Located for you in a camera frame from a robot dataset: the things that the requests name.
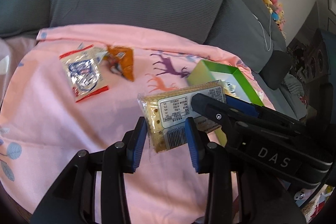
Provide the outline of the pale green cracker packet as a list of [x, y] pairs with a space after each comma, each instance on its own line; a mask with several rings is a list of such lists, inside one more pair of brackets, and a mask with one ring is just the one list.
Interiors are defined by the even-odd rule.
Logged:
[[187, 143], [185, 120], [189, 117], [194, 118], [197, 129], [207, 134], [221, 127], [193, 110], [191, 99], [198, 93], [226, 102], [227, 83], [216, 80], [151, 96], [139, 96], [138, 102], [147, 121], [147, 130], [155, 152], [167, 151]]

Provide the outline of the orange snack packet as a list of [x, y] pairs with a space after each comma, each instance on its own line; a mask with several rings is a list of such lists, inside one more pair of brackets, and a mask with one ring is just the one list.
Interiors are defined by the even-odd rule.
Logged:
[[107, 46], [107, 53], [104, 59], [108, 61], [109, 70], [119, 76], [122, 76], [128, 81], [134, 81], [133, 65], [134, 54], [133, 50], [128, 47]]

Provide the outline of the red white biscuit packet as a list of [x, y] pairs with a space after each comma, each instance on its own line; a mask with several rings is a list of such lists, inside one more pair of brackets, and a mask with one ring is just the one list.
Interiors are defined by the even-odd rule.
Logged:
[[100, 53], [105, 53], [105, 51], [91, 44], [59, 56], [74, 94], [75, 102], [83, 101], [109, 90], [99, 68], [102, 59], [102, 57], [99, 57]]

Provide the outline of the small white blue packet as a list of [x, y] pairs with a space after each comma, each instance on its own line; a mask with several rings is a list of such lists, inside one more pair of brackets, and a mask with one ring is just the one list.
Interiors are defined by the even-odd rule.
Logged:
[[101, 48], [101, 47], [92, 47], [91, 50], [94, 53], [94, 57], [98, 64], [102, 62], [103, 58], [108, 53], [108, 51], [105, 48]]

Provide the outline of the green cardboard box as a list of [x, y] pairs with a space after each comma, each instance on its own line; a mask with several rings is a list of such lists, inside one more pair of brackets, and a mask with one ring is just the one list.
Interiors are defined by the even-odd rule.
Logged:
[[189, 85], [204, 84], [216, 80], [224, 82], [227, 103], [229, 99], [236, 98], [247, 103], [264, 106], [264, 92], [259, 88], [254, 88], [249, 82], [249, 78], [246, 78], [237, 67], [201, 60], [187, 77]]

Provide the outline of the colourful plush toys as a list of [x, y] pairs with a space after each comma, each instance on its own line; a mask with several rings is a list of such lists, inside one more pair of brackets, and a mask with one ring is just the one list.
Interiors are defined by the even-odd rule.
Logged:
[[284, 10], [282, 3], [278, 0], [262, 0], [263, 3], [266, 5], [271, 18], [277, 24], [279, 30], [281, 31], [284, 39], [286, 39], [286, 33], [283, 31], [285, 18], [284, 18]]

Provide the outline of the pink deer print blanket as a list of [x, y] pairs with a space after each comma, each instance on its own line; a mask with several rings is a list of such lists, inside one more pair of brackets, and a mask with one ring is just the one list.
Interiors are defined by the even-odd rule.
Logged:
[[[199, 60], [238, 67], [261, 92], [234, 54], [162, 31], [73, 25], [43, 29], [37, 40], [16, 69], [1, 109], [1, 182], [30, 213], [77, 151], [101, 151], [121, 140], [142, 114], [138, 96], [187, 86]], [[81, 45], [131, 48], [134, 81], [102, 64], [109, 89], [76, 102], [59, 57]], [[195, 173], [186, 145], [162, 153], [146, 145], [125, 184], [133, 223], [192, 223], [205, 213], [208, 177]]]

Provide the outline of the mauve spotted quilt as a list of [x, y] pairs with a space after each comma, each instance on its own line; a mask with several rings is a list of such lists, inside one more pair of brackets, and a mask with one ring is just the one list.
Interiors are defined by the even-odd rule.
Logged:
[[34, 38], [26, 36], [14, 36], [12, 38], [1, 39], [0, 44], [0, 99], [1, 104], [9, 86], [10, 80], [23, 57], [37, 44]]

